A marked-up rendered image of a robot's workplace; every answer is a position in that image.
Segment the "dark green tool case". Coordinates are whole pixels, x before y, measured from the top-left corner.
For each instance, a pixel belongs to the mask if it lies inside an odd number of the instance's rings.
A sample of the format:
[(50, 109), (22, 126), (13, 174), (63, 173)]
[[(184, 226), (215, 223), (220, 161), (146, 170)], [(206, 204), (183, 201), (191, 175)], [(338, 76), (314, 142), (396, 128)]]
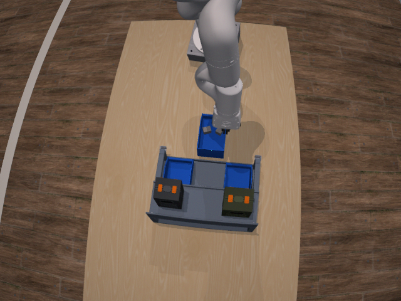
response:
[(254, 189), (225, 187), (222, 216), (249, 218), (253, 211)]

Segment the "black tool case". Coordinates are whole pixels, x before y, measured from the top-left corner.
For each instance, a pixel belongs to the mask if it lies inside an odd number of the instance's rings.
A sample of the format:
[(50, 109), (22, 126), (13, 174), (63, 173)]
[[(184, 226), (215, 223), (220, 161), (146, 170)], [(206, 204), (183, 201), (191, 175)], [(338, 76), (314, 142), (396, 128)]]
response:
[(182, 180), (156, 177), (153, 198), (158, 206), (182, 209), (183, 197)]

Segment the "blue bin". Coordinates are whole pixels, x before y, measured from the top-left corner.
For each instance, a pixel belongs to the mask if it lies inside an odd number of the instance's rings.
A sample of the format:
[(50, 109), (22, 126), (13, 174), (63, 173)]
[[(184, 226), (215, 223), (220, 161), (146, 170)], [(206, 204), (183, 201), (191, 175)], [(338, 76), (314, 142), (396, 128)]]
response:
[[(226, 169), (227, 171), (225, 170), (224, 188), (226, 186), (249, 189), (251, 188), (253, 176), (252, 165), (226, 163)], [(252, 172), (252, 175), (249, 179), (250, 172)]]
[[(193, 165), (192, 165), (193, 163)], [(182, 180), (183, 184), (192, 184), (194, 160), (168, 157), (163, 177)]]
[[(224, 158), (225, 134), (217, 135), (215, 127), (212, 126), (211, 114), (202, 114), (200, 119), (199, 136), (197, 141), (197, 156)], [(212, 133), (204, 134), (202, 128), (211, 126)]]

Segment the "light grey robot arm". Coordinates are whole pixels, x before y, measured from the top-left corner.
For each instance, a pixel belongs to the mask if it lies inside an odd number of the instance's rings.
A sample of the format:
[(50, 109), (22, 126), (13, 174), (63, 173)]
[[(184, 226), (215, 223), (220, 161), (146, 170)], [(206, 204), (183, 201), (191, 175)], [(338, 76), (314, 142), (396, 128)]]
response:
[(195, 72), (197, 86), (215, 101), (214, 109), (219, 116), (225, 119), (235, 117), (239, 113), (242, 95), (235, 15), (242, 0), (173, 1), (177, 1), (182, 18), (196, 19), (198, 24), (193, 41), (206, 61)]

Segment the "grey shelf rack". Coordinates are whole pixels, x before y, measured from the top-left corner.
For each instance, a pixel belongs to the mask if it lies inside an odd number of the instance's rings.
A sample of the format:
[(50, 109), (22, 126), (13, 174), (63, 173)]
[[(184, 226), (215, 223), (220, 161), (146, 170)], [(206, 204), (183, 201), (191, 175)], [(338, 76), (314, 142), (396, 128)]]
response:
[[(167, 157), (172, 157), (167, 156), (166, 146), (161, 145), (159, 151), (155, 179), (156, 177), (163, 177)], [(184, 188), (182, 209), (165, 208), (157, 205), (153, 199), (154, 180), (150, 211), (146, 212), (147, 216), (154, 223), (212, 230), (253, 232), (258, 225), (256, 220), (258, 213), (261, 156), (255, 155), (254, 160), (256, 162), (254, 161), (254, 164), (247, 164), (252, 165), (253, 176), (251, 189), (254, 189), (253, 212), (249, 218), (222, 216), (222, 200), (225, 189), (222, 187), (224, 187), (226, 163), (244, 163), (204, 159), (193, 160), (192, 184), (182, 184)]]

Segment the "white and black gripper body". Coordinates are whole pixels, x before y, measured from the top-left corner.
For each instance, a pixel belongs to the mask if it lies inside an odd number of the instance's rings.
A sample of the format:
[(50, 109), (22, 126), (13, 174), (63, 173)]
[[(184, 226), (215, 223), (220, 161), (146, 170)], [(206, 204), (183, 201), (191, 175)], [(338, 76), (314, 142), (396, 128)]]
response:
[(231, 119), (224, 119), (220, 117), (216, 109), (214, 109), (213, 116), (212, 116), (212, 126), (215, 128), (220, 128), (220, 129), (232, 129), (232, 130), (237, 130), (240, 128), (241, 124), (241, 111), (239, 110), (239, 113)]

